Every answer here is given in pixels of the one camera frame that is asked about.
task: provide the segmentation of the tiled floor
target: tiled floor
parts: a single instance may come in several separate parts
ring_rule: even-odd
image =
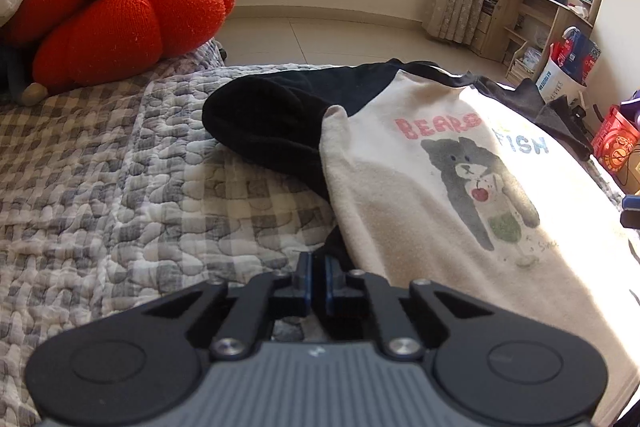
[[[296,18],[229,19],[216,35],[226,64],[332,64],[357,66],[399,58],[432,60],[451,73],[484,74],[502,80],[506,67],[462,46],[428,39],[421,30]]]

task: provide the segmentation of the red lettering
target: red lettering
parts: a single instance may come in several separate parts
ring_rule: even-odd
[[[414,121],[414,124],[422,136],[431,136],[432,134],[436,134],[436,132],[429,127],[429,123],[426,120],[416,120]]]
[[[409,122],[407,122],[404,118],[396,118],[396,125],[398,126],[398,129],[400,131],[402,131],[402,133],[409,140],[417,140],[418,139],[418,135],[415,134],[415,131],[411,127],[411,124]]]
[[[450,116],[449,121],[451,122],[451,125],[453,126],[454,131],[463,132],[468,129],[467,126],[466,125],[463,126],[462,122],[458,120],[458,118],[456,118],[455,116]]]
[[[480,120],[480,117],[478,115],[476,115],[476,113],[474,112],[470,112],[469,114],[466,114],[462,120],[465,121],[467,127],[469,129],[471,129],[472,127],[477,127],[478,125],[480,125],[482,123],[482,120]]]
[[[436,116],[436,117],[434,117],[433,118],[433,126],[436,128],[436,131],[438,131],[438,132],[442,132],[446,128],[449,129],[450,131],[453,131],[453,127],[447,121],[447,119],[444,118],[444,116]]]

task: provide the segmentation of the checkered blanket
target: checkered blanket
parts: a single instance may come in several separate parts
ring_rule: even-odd
[[[62,330],[203,279],[244,283],[324,241],[326,203],[206,134],[214,42],[37,107],[0,100],[0,419],[38,420],[22,381]],[[283,338],[301,336],[283,323]]]

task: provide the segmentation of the gray ribbed panel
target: gray ribbed panel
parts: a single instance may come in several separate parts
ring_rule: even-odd
[[[215,364],[187,401],[140,427],[479,425],[449,408],[417,365],[383,359],[369,343],[265,343],[250,359]]]

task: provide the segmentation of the knitted plush toy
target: knitted plush toy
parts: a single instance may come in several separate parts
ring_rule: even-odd
[[[33,60],[42,99],[121,80],[198,47],[215,35],[234,2],[23,0],[0,36],[17,48],[42,40]]]

